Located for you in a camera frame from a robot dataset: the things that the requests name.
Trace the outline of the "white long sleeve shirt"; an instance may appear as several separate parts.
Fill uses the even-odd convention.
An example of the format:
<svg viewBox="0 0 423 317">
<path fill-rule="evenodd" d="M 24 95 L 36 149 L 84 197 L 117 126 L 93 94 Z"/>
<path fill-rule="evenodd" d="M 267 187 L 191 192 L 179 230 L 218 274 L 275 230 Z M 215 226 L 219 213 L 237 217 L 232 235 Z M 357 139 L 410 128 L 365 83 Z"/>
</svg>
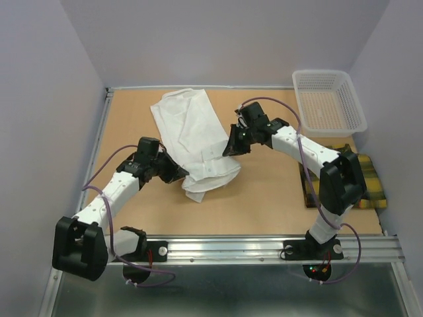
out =
<svg viewBox="0 0 423 317">
<path fill-rule="evenodd" d="M 167 152 L 188 171 L 182 189 L 191 200 L 202 202 L 241 171 L 239 162 L 223 156 L 229 137 L 204 89 L 168 92 L 151 113 Z"/>
</svg>

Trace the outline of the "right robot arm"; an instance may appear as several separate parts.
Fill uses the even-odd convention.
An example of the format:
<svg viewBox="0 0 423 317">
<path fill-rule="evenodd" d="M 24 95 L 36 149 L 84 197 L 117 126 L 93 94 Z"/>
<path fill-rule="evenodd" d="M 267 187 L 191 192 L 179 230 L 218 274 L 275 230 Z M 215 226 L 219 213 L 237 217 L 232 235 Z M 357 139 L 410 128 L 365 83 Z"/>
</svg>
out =
<svg viewBox="0 0 423 317">
<path fill-rule="evenodd" d="M 266 145 L 301 163 L 307 178 L 310 172 L 318 177 L 319 216 L 309 230 L 311 238 L 305 240 L 304 250 L 312 258 L 320 257 L 343 225 L 345 212 L 367 190 L 357 155 L 324 147 L 280 118 L 270 120 L 258 102 L 239 106 L 235 113 L 237 123 L 231 125 L 224 157 L 250 153 L 254 144 Z"/>
</svg>

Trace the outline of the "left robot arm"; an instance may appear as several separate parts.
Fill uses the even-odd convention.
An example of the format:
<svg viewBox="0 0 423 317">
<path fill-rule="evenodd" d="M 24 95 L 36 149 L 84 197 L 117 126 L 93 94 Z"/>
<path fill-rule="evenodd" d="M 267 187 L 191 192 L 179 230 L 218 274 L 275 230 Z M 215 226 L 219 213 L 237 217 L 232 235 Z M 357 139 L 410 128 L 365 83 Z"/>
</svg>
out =
<svg viewBox="0 0 423 317">
<path fill-rule="evenodd" d="M 153 273 L 175 279 L 173 272 L 153 267 L 154 263 L 167 261 L 167 241 L 150 242 L 144 230 L 133 227 L 115 231 L 113 219 L 152 178 L 171 184 L 189 173 L 158 139 L 142 137 L 134 148 L 135 152 L 118 165 L 103 189 L 90 182 L 83 186 L 84 190 L 96 192 L 86 207 L 56 223 L 53 268 L 95 281 L 109 263 L 119 261 L 124 264 L 126 283 L 134 287 L 146 287 Z"/>
</svg>

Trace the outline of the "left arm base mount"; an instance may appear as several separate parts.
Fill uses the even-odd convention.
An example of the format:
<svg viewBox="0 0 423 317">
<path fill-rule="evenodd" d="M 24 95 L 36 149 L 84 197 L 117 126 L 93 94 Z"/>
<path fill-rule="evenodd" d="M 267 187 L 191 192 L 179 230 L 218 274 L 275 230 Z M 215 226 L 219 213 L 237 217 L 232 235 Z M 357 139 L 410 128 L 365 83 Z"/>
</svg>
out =
<svg viewBox="0 0 423 317">
<path fill-rule="evenodd" d="M 138 242 L 134 251 L 125 251 L 121 258 L 129 262 L 166 262 L 169 243 L 165 240 Z"/>
</svg>

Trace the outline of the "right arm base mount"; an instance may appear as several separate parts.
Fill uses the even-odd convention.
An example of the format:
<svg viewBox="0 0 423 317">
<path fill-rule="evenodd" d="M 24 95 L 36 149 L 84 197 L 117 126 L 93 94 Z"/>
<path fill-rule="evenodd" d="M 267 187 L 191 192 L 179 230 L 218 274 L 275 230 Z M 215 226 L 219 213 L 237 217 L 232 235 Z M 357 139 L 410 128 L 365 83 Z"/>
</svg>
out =
<svg viewBox="0 0 423 317">
<path fill-rule="evenodd" d="M 344 254 L 338 239 L 319 244 L 312 239 L 285 240 L 280 258 L 286 261 L 342 260 Z"/>
</svg>

